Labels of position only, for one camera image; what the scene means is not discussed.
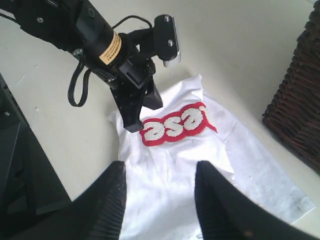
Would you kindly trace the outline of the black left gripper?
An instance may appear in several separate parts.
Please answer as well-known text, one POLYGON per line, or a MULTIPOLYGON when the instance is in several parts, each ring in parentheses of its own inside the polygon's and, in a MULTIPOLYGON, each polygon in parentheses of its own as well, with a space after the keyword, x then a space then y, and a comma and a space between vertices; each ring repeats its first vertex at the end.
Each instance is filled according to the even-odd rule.
POLYGON ((115 76, 110 90, 122 117, 123 128, 129 132, 138 132, 143 128, 140 120, 142 106, 151 110, 163 107, 163 100, 154 83, 153 36, 152 28, 120 33, 120 52, 109 69, 115 76))

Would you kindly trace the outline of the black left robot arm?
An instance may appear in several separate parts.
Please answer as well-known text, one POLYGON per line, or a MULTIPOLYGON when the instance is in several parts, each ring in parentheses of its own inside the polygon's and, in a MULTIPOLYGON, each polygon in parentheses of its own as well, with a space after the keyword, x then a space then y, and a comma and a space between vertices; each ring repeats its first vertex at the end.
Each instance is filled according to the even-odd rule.
POLYGON ((162 106, 153 80, 155 64, 137 48, 152 39, 152 26, 117 33, 88 0, 3 0, 0 9, 24 32, 77 59, 67 91, 71 106, 86 103, 91 74, 109 86, 131 133, 143 129, 142 107, 162 106))

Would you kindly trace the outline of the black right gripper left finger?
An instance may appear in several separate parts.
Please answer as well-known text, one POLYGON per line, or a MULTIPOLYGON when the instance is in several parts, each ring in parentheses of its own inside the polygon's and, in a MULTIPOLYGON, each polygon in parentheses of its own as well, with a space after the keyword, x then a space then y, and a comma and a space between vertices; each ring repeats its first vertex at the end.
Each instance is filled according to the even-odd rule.
POLYGON ((126 167, 114 161, 76 200, 16 240, 118 240, 127 200, 126 167))

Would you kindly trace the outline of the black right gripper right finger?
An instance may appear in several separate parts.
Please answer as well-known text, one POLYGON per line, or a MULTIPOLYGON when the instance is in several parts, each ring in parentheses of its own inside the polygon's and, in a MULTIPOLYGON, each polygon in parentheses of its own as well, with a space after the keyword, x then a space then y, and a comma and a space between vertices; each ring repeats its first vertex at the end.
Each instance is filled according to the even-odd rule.
POLYGON ((209 161, 196 165, 194 199, 205 240, 313 240, 235 188, 209 161))

